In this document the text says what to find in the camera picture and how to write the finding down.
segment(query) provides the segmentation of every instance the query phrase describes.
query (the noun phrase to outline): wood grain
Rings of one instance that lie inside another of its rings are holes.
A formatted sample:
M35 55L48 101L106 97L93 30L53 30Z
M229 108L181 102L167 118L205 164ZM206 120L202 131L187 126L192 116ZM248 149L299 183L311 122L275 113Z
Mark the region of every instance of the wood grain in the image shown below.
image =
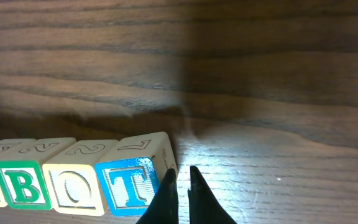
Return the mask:
M180 223L190 165L238 223L358 223L358 1L0 0L0 139L157 131Z

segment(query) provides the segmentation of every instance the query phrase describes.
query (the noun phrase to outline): wooden table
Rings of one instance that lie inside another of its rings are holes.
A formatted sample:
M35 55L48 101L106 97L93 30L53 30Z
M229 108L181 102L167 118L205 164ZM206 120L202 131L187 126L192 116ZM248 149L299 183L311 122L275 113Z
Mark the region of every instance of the wooden table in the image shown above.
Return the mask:
M0 0L0 139L157 131L180 223L190 165L238 223L358 223L358 0Z

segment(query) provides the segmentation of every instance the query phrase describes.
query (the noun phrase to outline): blue block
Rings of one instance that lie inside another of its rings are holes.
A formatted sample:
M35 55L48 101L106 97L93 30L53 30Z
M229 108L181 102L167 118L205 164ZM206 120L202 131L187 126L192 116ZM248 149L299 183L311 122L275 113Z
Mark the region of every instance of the blue block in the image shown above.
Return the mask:
M159 187L149 157L101 162L95 170L114 216L143 215Z

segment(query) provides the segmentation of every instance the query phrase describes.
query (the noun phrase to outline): green block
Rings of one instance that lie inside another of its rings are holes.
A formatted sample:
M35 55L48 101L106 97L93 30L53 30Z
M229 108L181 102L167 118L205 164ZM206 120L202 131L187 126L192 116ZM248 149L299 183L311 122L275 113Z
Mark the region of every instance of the green block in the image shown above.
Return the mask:
M52 208L37 161L0 161L0 184L7 204L14 209Z

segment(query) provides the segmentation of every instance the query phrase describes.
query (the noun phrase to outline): black object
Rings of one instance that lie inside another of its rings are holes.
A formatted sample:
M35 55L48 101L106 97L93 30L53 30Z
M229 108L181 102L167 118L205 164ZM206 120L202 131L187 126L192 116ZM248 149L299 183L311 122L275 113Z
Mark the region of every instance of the black object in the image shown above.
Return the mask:
M190 167L190 224L236 224L216 200L197 167ZM169 169L149 208L136 224L178 224L176 173Z

